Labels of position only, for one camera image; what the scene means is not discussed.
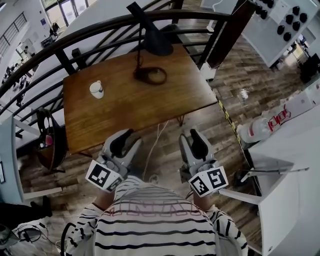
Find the floor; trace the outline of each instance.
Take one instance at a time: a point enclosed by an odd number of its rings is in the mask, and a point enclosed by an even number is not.
[[[186,8],[199,5],[200,1],[185,0]],[[222,100],[232,120],[238,124],[249,122],[262,111],[277,106],[280,99],[303,87],[298,75],[297,66],[293,63],[285,65],[280,71],[266,67],[255,50],[240,37],[216,72],[215,79],[210,82],[214,92]],[[190,129],[202,132],[212,144],[214,156],[224,166],[229,183],[233,184],[234,173],[247,167],[242,151],[233,134],[225,114],[218,104],[190,113],[185,116],[184,124],[179,127],[177,120],[169,120],[150,158],[146,178],[151,174],[158,176],[158,184],[176,191],[185,197],[190,188],[181,184],[178,169],[182,165],[178,137],[181,133],[190,135]],[[143,147],[134,159],[134,165],[144,169],[147,155],[157,136],[157,127],[145,129],[136,134],[142,136]],[[89,152],[97,156],[101,146]],[[20,160],[20,175],[24,192],[63,187],[63,192],[52,195],[53,217],[41,222],[48,228],[48,236],[52,242],[60,240],[65,225],[76,222],[82,209],[91,203],[97,190],[86,182],[85,175],[91,159],[80,155],[68,155],[62,164],[66,173],[48,173],[38,163],[36,157],[30,155]],[[229,189],[254,193],[249,181],[246,186]],[[248,203],[241,203],[222,195],[213,195],[212,203],[227,212],[247,240],[261,245],[261,227],[257,216],[257,208]],[[58,255],[53,244],[40,239],[34,246],[19,243],[12,247],[14,255]]]

